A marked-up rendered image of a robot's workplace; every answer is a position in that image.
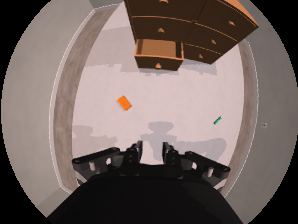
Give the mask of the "brown wooden chest of drawers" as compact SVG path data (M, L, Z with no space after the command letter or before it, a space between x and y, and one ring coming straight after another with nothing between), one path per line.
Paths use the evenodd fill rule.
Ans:
M242 13L244 16L246 16L251 22L253 22L253 23L255 24L255 26L256 26L256 28L255 28L253 31L255 31L255 30L259 27L258 24L255 22L255 20L252 18L252 16L248 13L248 11L247 11L247 10L246 10L246 9L245 9L245 8L244 8L244 7L243 7L237 0L221 0L221 1L225 2L226 4L230 5L230 6L233 7L233 8L235 8L237 11L239 11L239 12ZM129 5L128 5L128 1L127 1L127 0L124 0L125 7L126 7L126 11L127 11L128 18L129 18L129 22L130 22L131 29L132 29L132 33L133 33L133 37L134 37L134 40L135 40L135 44L136 44L136 42L137 42L137 39L152 39L152 40L173 41L173 42L183 43L183 46L184 46L184 44L190 44L190 43L186 43L186 40L187 40L187 38L188 38L188 36L189 36L189 34L190 34L192 28L193 28L194 23L197 23L196 19L197 19L198 15L199 15L199 13L200 13L200 11L201 11L201 8L202 8L204 2L205 2L205 0L201 0L201 2L200 2L200 4L199 4L199 7L198 7L198 9L197 9L197 11L196 11L196 14L195 14L195 16L194 16L194 18L193 18L193 20L189 20L189 19L184 19L184 18L179 18L179 17L173 17L173 16L166 16L166 15L150 15L150 14L131 15L131 13L130 13L130 9L129 9ZM191 23L191 25L190 25L190 27L189 27L189 30L188 30L188 32L187 32L187 34L186 34L186 37L185 37L185 39L184 39L183 42L180 42L180 41L174 41L174 40L166 40L166 39L136 38L136 34L135 34L135 30L134 30L133 22L132 22L132 17L133 17L133 16L158 16L158 17L169 17L169 18L176 18L176 19L181 19L181 20L190 21L190 22L192 22L192 23ZM200 23L197 23L197 24L200 24ZM207 27L209 27L209 26L207 26ZM212 28L212 27L209 27L209 28ZM212 28L212 29L214 29L214 28ZM214 29L214 30L217 30L217 29ZM219 30L217 30L217 31L219 31ZM249 34L251 34L253 31L251 31ZM221 32L221 31L219 31L219 32ZM221 32L221 33L223 33L223 32ZM229 36L229 35L226 34L226 33L223 33L223 34ZM249 34L248 34L248 35L249 35ZM246 38L248 35L246 35L244 38ZM229 37L231 37L231 36L229 36ZM231 38L233 38L233 37L231 37ZM244 38L243 38L243 39L244 39ZM235 38L233 38L233 39L235 39ZM194 45L194 44L190 44L190 45L194 45L194 46L202 47L202 48L205 48L205 49L208 49L208 50L211 50L211 51L220 53L221 56L219 56L219 57L216 59L216 60L218 60L220 57L222 57L225 53L227 53L230 49L232 49L234 46L236 46L236 45L237 45L239 42L241 42L243 39L241 39L240 41L238 41L237 39L235 39L235 40L237 41L237 43L235 43L232 47L230 47L230 48L229 48L226 52L224 52L223 54L220 53L220 52L217 52L217 51L214 51L214 50L211 50L211 49L202 47L202 46L198 46L198 45ZM214 60L211 64L213 64L216 60ZM211 65L211 64L210 64L210 65Z

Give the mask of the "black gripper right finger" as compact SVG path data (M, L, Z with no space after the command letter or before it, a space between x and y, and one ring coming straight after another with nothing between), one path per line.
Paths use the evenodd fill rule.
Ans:
M182 179L183 171L185 171L208 181L219 192L221 192L231 170L228 166L192 151L186 151L184 155L179 154L168 142L163 142L162 158L163 164L166 162L163 177ZM196 169L192 168L193 162L197 165Z

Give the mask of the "dark brown drawer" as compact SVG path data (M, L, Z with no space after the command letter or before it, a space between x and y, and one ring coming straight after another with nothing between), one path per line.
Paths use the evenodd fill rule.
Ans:
M183 51L184 58L193 59L209 64L211 64L214 60L221 56L220 53L190 44L184 44Z
M127 0L131 15L166 15L193 20L201 0ZM167 7L168 6L168 7ZM165 8L164 8L165 7Z
M138 68L177 71L184 61L183 43L137 39L134 57Z
M256 28L246 16L221 0L205 0L196 21L226 33L238 41Z
M132 22L136 38L166 39L180 42L184 41L192 23L186 20L158 16L133 16Z
M194 23L186 43L202 46L223 54L237 41L217 30Z

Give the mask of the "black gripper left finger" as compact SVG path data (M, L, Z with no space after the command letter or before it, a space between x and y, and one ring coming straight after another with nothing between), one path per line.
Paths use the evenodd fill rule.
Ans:
M138 152L138 153L132 153ZM81 185L95 175L120 167L120 176L139 176L139 164L143 152L143 141L132 144L126 151L111 147L89 155L72 159L73 169ZM123 157L124 156L124 157ZM111 163L107 164L107 159Z

